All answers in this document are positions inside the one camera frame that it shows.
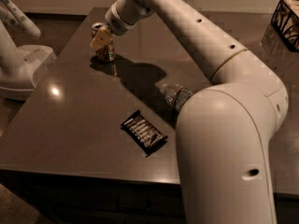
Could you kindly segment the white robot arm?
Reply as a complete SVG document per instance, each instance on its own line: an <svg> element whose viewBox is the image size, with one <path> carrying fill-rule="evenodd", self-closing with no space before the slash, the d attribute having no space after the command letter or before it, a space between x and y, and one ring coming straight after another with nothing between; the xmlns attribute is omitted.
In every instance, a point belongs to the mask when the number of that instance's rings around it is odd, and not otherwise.
<svg viewBox="0 0 299 224"><path fill-rule="evenodd" d="M277 224L268 146L288 111L283 82L182 0L117 0L93 48L151 14L162 19L211 83L178 114L178 172L187 224Z"/></svg>

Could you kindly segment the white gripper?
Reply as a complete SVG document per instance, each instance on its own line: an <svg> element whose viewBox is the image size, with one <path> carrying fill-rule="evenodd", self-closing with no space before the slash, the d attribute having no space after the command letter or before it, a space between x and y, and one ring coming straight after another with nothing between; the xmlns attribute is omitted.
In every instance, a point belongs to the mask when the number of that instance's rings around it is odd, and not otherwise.
<svg viewBox="0 0 299 224"><path fill-rule="evenodd" d="M105 21L114 35L124 35L142 19L153 13L137 0L117 0L105 15ZM91 47L98 51L113 40L112 33L105 25L92 29Z"/></svg>

